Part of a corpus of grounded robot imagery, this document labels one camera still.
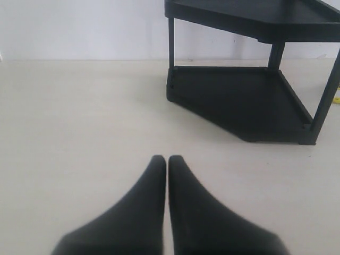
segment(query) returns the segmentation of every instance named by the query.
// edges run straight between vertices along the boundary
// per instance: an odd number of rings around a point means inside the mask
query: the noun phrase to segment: black plastic stand
[[[165,13],[169,101],[245,141],[316,144],[340,82],[340,53],[314,118],[279,67],[286,42],[340,42],[338,10],[320,0],[166,0]],[[174,19],[272,44],[268,67],[175,66]]]

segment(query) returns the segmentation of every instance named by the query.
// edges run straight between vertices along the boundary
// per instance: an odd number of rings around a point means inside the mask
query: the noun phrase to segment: white floor
[[[263,61],[188,63],[263,65]],[[333,61],[284,61],[314,113]],[[165,99],[167,62],[0,63],[0,254],[47,255],[112,206],[154,154],[292,255],[340,254],[340,105],[316,146],[246,143]],[[165,254],[173,254],[169,213]]]

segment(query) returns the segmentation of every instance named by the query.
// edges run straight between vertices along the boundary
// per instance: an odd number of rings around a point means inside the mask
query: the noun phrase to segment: black plastic shelf
[[[312,117],[281,71],[176,66],[167,96],[245,141],[304,143]]]
[[[340,12],[320,0],[165,0],[165,15],[270,44],[340,42]]]

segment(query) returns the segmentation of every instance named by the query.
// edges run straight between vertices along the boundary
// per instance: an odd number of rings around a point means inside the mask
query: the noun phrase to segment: yellow object
[[[340,87],[338,88],[338,92],[335,94],[335,98],[333,100],[334,104],[340,104]]]

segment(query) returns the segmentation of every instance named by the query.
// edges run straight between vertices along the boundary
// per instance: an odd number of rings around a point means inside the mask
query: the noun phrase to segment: shelf leg
[[[273,44],[273,46],[271,47],[270,58],[268,63],[269,69],[278,70],[280,68],[285,45],[286,43],[284,41]]]
[[[330,73],[324,94],[310,127],[311,142],[316,142],[340,83],[340,51]]]
[[[175,66],[175,19],[169,18],[169,65],[172,70]]]

